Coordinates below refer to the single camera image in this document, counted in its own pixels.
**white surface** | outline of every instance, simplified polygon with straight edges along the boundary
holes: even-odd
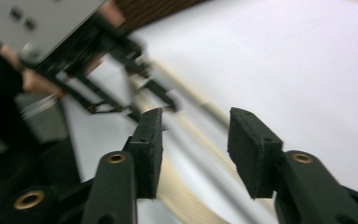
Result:
[[[227,115],[232,106],[254,112],[284,141],[285,151],[317,156],[342,185],[358,190],[357,2],[211,1],[135,35],[151,57]],[[108,62],[93,76],[120,92],[125,80],[115,72]],[[225,151],[225,131],[174,93],[184,114]],[[81,172],[88,179],[104,153],[122,149],[134,125],[118,115],[87,116],[71,99],[65,101]],[[170,115],[164,116],[170,127],[164,133],[165,153],[203,201],[230,223],[276,223]],[[148,206],[153,204],[142,203],[141,211],[150,215]],[[174,222],[168,212],[162,214],[156,214],[160,223]],[[156,223],[153,218],[141,213],[140,223]]]

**person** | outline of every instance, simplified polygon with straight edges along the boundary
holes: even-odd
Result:
[[[124,22],[123,14],[114,0],[106,2],[98,11],[114,26]],[[89,62],[88,72],[96,68],[103,55]],[[14,98],[20,92],[65,96],[65,92],[22,66],[18,53],[8,45],[0,45],[0,139],[8,150],[0,155],[0,206],[14,192],[29,186],[34,172],[36,157],[43,146],[28,129],[16,107]]]

